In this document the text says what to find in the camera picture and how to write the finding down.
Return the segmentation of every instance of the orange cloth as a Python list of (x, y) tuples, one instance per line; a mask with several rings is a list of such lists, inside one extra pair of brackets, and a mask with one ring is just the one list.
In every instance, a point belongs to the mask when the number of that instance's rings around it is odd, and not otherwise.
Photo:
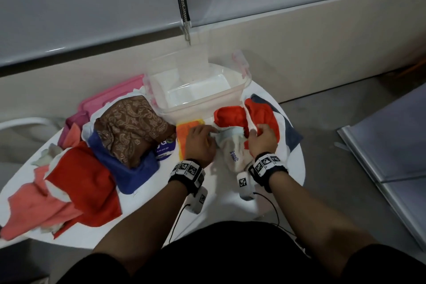
[(77, 222), (100, 227), (121, 215), (115, 182), (84, 141), (64, 154), (46, 180), (66, 192), (83, 212), (66, 222), (55, 238)]
[(248, 123), (245, 110), (240, 106), (219, 108), (214, 112), (214, 123), (218, 127), (240, 126), (244, 128), (244, 136), (248, 138)]
[(202, 125), (202, 124), (204, 124), (204, 120), (200, 119), (200, 120), (194, 120), (194, 121), (176, 126), (176, 138), (178, 139), (178, 143), (179, 143), (179, 159), (180, 160), (183, 160), (185, 157), (185, 144), (186, 144), (186, 138), (188, 136), (189, 130), (192, 127)]
[[(275, 119), (274, 112), (271, 107), (266, 103), (255, 103), (252, 99), (246, 99), (244, 102), (248, 109), (251, 120), (257, 126), (258, 124), (268, 124), (269, 127), (274, 131), (276, 141), (280, 141), (280, 129), (278, 128), (278, 122)], [(257, 129), (258, 135), (261, 135), (262, 131)]]
[(71, 129), (69, 130), (65, 140), (63, 141), (62, 148), (66, 149), (69, 147), (75, 147), (81, 141), (81, 130), (80, 127), (73, 123)]
[(1, 238), (11, 240), (36, 227), (49, 228), (82, 214), (71, 202), (50, 195), (44, 175), (49, 166), (34, 169), (34, 182), (22, 185), (8, 201), (10, 217), (0, 232)]

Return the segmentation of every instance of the purple label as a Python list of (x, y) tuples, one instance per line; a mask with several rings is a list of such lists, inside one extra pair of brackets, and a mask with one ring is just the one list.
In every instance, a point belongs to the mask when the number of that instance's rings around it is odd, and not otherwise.
[(176, 140), (170, 141), (165, 140), (161, 142), (156, 149), (156, 159), (157, 160), (165, 160), (168, 158), (176, 147)]

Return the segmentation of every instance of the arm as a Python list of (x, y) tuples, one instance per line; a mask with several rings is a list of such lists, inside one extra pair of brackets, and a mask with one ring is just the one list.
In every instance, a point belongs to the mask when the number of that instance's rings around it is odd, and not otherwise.
[[(249, 148), (256, 157), (275, 153), (276, 137), (268, 125), (259, 125), (260, 136), (250, 131)], [(349, 257), (359, 249), (377, 243), (344, 214), (329, 208), (285, 172), (275, 172), (269, 186), (296, 236), (334, 276), (340, 276)]]
[[(185, 159), (198, 160), (202, 168), (209, 165), (216, 154), (216, 143), (208, 135), (215, 131), (208, 125), (192, 128), (186, 141)], [(169, 182), (146, 204), (115, 225), (93, 253), (113, 256), (133, 274), (161, 249), (187, 195), (183, 183)]]

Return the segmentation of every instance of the brown paisley cloth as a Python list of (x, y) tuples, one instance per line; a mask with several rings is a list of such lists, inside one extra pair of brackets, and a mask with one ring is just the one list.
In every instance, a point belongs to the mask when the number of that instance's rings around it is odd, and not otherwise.
[(102, 144), (127, 167), (166, 139), (176, 139), (176, 126), (157, 116), (144, 96), (117, 101), (95, 121)]

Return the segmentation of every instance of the navy cloth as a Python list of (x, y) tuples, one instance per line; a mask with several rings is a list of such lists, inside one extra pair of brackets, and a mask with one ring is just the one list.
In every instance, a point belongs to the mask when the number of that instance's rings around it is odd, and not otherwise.
[[(254, 103), (266, 103), (267, 105), (270, 106), (270, 108), (272, 109), (272, 111), (279, 113), (280, 115), (282, 115), (284, 117), (284, 115), (282, 113), (280, 113), (270, 102), (266, 101), (265, 99), (259, 97), (257, 94), (252, 94), (250, 99), (254, 102)], [(297, 145), (299, 145), (299, 143), (301, 142), (301, 140), (303, 139), (303, 136), (301, 134), (299, 134), (294, 128), (293, 126), (290, 124), (290, 122), (288, 121), (287, 118), (284, 117), (284, 121), (285, 121), (285, 143), (288, 146), (288, 148), (290, 148), (290, 152), (292, 152)]]
[(87, 143), (96, 158), (111, 172), (121, 193), (132, 194), (149, 180), (159, 168), (152, 150), (141, 157), (141, 163), (138, 167), (128, 168), (108, 152), (96, 131), (92, 133)]

